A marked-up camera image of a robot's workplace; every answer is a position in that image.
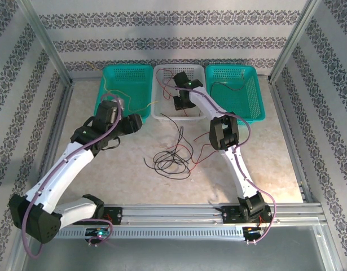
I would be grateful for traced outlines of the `teal plastic basket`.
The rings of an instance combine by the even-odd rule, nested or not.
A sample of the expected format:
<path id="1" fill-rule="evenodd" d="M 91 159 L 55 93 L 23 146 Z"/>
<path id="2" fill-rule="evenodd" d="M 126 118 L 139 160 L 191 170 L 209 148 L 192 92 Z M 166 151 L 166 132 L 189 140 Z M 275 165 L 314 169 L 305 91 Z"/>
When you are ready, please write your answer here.
<path id="1" fill-rule="evenodd" d="M 242 79 L 248 76 L 257 76 L 256 69 L 249 65 L 209 65 L 205 68 L 205 78 L 229 80 L 233 78 Z M 252 124 L 265 119 L 260 85 L 255 87 L 240 88 L 225 84 L 212 84 L 207 88 L 208 94 L 224 110 L 234 112 L 247 123 Z"/>
<path id="2" fill-rule="evenodd" d="M 124 101 L 124 116 L 137 113 L 145 122 L 150 116 L 153 68 L 143 64 L 108 65 L 103 69 L 95 109 L 112 93 Z"/>

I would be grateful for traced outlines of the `aluminium frame post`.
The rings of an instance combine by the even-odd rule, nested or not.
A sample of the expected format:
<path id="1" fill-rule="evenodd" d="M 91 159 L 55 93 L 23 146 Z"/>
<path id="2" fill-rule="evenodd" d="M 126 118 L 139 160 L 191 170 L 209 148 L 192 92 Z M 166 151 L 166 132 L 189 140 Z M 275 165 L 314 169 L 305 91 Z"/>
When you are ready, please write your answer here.
<path id="1" fill-rule="evenodd" d="M 279 54 L 276 63 L 271 71 L 271 73 L 268 76 L 269 83 L 273 83 L 276 81 L 278 76 L 280 75 L 282 69 L 287 64 L 288 59 L 291 56 L 292 51 L 300 41 L 302 35 L 304 34 L 304 31 L 315 14 L 319 4 L 322 2 L 322 0 L 307 0 L 306 4 L 298 17 L 298 20 L 293 27 L 287 42 L 285 43 L 281 53 Z"/>
<path id="2" fill-rule="evenodd" d="M 63 63 L 57 49 L 55 48 L 45 26 L 43 25 L 41 19 L 39 18 L 37 12 L 35 11 L 30 0 L 15 0 L 27 19 L 29 25 L 32 27 L 36 37 L 38 38 L 40 44 L 50 57 L 52 63 L 54 64 L 58 74 L 66 85 L 72 84 L 72 78 Z"/>

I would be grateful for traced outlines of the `grey metal sheet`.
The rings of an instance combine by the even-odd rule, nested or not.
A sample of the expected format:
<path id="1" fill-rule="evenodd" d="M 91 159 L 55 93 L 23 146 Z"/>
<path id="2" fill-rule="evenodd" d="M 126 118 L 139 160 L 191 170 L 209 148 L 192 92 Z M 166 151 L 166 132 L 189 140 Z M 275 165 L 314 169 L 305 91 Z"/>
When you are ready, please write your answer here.
<path id="1" fill-rule="evenodd" d="M 310 237 L 265 240 L 256 246 L 229 241 L 115 240 L 90 247 L 58 239 L 22 271 L 344 271 Z"/>

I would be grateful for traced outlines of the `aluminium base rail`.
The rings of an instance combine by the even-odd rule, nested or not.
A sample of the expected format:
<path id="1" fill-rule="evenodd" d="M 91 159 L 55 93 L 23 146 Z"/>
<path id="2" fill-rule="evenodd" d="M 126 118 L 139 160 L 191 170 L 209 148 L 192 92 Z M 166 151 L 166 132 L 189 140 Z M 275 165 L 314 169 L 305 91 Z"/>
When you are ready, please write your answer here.
<path id="1" fill-rule="evenodd" d="M 121 207 L 123 209 L 121 225 L 184 226 L 224 225 L 221 213 L 222 206 L 238 206 L 238 204 L 149 204 L 111 205 L 107 207 Z M 274 226 L 327 225 L 326 216 L 319 203 L 280 203 L 276 207 L 269 204 L 269 207 L 273 212 L 272 222 Z"/>

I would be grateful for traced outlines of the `white plastic basket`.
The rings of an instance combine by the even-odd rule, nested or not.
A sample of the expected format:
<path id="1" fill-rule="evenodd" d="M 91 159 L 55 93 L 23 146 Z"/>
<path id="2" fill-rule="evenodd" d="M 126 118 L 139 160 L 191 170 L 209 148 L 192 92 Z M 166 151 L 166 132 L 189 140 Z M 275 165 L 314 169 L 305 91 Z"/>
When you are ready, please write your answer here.
<path id="1" fill-rule="evenodd" d="M 198 79 L 199 76 L 205 76 L 204 68 L 196 64 L 161 64 L 157 65 L 153 69 L 155 76 L 169 76 L 173 78 L 177 73 L 185 72 L 190 80 Z M 170 81 L 167 86 L 163 88 L 152 88 L 151 100 L 153 105 L 151 106 L 151 116 L 160 121 L 168 121 L 172 119 L 174 121 L 199 121 L 205 118 L 203 113 L 198 107 L 175 110 L 174 96 L 179 94 L 179 91 L 171 86 Z"/>

